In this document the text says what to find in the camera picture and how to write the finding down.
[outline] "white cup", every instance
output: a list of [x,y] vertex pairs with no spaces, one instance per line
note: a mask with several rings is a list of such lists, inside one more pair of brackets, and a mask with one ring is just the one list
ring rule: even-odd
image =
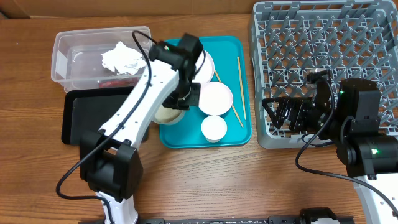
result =
[[227,129],[225,120],[219,116],[209,116],[201,124],[203,135],[211,143],[220,141],[225,136]]

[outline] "transparent container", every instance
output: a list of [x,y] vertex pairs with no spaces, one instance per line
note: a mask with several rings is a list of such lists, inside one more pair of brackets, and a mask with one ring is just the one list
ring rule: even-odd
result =
[[[139,52],[132,31],[150,36],[148,27],[118,27],[61,32],[55,38],[51,79],[63,85],[66,92],[94,88],[134,86],[145,68],[135,75],[118,75],[102,66],[103,53],[113,50],[118,42]],[[152,42],[142,35],[137,40],[148,54]]]

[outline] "chopstick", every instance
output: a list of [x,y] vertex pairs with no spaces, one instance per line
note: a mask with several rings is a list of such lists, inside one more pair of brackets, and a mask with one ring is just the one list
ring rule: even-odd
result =
[[246,107],[244,106],[244,97],[243,97],[241,60],[240,60],[239,56],[238,56],[238,68],[239,68],[239,82],[241,83],[241,97],[242,97],[242,105],[243,105],[243,114],[244,114],[244,120],[246,120]]
[[[221,81],[220,77],[218,76],[218,73],[217,73],[216,70],[214,70],[214,73],[216,74],[216,77],[217,77],[218,81],[219,81],[220,83],[222,83],[222,81]],[[236,112],[236,109],[235,109],[235,107],[234,107],[233,104],[232,104],[232,110],[234,111],[234,113],[235,113],[235,115],[236,115],[236,118],[238,119],[239,123],[241,123],[241,126],[242,126],[242,128],[243,128],[243,123],[242,123],[242,121],[241,121],[241,118],[239,117],[238,112]]]

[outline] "blue tray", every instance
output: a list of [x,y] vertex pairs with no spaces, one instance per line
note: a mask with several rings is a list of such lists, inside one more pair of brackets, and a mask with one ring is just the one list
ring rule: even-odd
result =
[[[167,40],[168,43],[177,45],[180,39]],[[201,123],[207,117],[198,107],[191,106],[183,119],[175,125],[160,125],[160,140],[171,149],[186,149],[198,147],[238,146],[246,144],[252,136],[250,116],[250,101],[248,95],[248,82],[244,67],[242,43],[232,36],[202,37],[200,38],[205,50],[214,60],[216,70],[221,81],[227,85],[234,96],[234,106],[241,118],[243,128],[236,118],[232,108],[221,117],[225,119],[228,131],[226,136],[217,143],[208,142],[201,133]],[[238,60],[241,61],[242,83],[244,102],[246,107],[246,120],[244,120],[241,87],[239,83]]]

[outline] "wooden tabletop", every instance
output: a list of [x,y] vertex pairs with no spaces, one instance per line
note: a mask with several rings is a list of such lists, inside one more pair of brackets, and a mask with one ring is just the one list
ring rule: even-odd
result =
[[[139,151],[144,176],[134,196],[143,218],[261,218],[330,207],[365,223],[351,182],[304,173],[298,149],[263,149],[257,143],[248,14],[0,20],[0,223],[76,223],[104,216],[101,203],[59,198],[55,185],[78,161],[77,147],[61,142],[65,92],[51,80],[55,36],[61,31],[148,26],[155,39],[233,35],[243,44],[253,137],[244,146],[167,149],[159,126]],[[335,147],[308,150],[301,163],[346,174]],[[75,172],[68,195],[93,195]]]

